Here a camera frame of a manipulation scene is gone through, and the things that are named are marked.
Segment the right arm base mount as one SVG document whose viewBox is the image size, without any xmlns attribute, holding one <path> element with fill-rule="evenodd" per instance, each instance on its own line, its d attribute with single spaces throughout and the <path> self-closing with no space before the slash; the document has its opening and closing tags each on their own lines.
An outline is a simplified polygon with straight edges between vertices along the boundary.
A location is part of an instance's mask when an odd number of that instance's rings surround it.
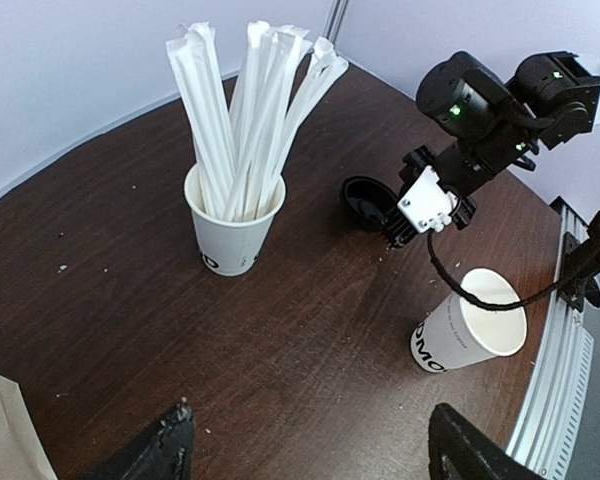
<svg viewBox="0 0 600 480">
<path fill-rule="evenodd" d="M 582 313 L 585 302 L 600 307 L 600 288 L 594 277 L 600 273 L 600 211 L 586 227 L 588 237 L 580 241 L 567 231 L 563 235 L 560 262 L 559 296 L 573 309 Z"/>
</svg>

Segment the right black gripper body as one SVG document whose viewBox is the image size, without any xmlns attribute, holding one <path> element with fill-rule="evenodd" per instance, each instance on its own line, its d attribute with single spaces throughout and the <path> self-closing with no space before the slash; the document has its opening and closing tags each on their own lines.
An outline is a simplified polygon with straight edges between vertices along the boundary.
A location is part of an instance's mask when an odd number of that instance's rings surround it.
<svg viewBox="0 0 600 480">
<path fill-rule="evenodd" d="M 386 215 L 382 233 L 392 248 L 403 248 L 430 231 L 441 232 L 453 223 L 458 230 L 470 225 L 477 203 L 452 187 L 440 186 L 431 162 L 436 154 L 427 145 L 409 152 L 399 172 L 402 187 L 396 205 Z"/>
</svg>

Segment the white paper coffee cup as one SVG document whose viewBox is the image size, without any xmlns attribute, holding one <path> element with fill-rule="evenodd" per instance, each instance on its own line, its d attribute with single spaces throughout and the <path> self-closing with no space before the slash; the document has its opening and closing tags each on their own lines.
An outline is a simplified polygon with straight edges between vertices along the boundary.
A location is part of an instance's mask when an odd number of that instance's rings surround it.
<svg viewBox="0 0 600 480">
<path fill-rule="evenodd" d="M 422 369 L 441 373 L 512 356 L 526 338 L 523 308 L 487 311 L 452 293 L 417 325 L 410 348 Z"/>
</svg>

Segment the black plastic cup lid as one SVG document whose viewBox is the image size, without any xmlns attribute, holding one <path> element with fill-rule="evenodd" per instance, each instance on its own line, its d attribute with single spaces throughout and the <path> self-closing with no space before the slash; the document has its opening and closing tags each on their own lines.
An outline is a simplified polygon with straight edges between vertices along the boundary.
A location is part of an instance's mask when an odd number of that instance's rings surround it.
<svg viewBox="0 0 600 480">
<path fill-rule="evenodd" d="M 367 176 L 345 179 L 339 198 L 344 213 L 353 225 L 368 232 L 381 231 L 397 203 L 397 196 L 392 189 Z"/>
</svg>

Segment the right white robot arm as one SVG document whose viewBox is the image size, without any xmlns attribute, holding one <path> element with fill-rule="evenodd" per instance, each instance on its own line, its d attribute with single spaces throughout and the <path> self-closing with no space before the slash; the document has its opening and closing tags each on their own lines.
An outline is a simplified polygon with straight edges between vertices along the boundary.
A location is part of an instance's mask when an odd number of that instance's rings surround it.
<svg viewBox="0 0 600 480">
<path fill-rule="evenodd" d="M 403 159 L 403 186 L 383 234 L 395 248 L 449 224 L 468 226 L 472 194 L 511 165 L 529 171 L 541 146 L 553 149 L 592 131 L 600 76 L 560 51 L 531 55 L 507 82 L 466 51 L 433 67 L 416 92 L 418 110 L 454 142 L 423 145 Z"/>
</svg>

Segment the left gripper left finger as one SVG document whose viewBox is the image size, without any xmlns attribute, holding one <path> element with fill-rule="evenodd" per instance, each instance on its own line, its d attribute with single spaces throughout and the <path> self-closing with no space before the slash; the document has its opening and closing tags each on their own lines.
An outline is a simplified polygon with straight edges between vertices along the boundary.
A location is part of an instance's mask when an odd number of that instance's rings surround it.
<svg viewBox="0 0 600 480">
<path fill-rule="evenodd" d="M 80 479 L 190 479 L 195 417 L 185 397 Z"/>
</svg>

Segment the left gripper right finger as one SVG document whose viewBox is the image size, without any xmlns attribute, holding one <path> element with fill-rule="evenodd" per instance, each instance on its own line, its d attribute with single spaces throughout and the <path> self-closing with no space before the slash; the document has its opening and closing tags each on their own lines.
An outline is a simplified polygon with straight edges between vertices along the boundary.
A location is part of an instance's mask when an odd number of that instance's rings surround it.
<svg viewBox="0 0 600 480">
<path fill-rule="evenodd" d="M 428 435 L 431 479 L 542 479 L 447 403 L 435 406 Z"/>
</svg>

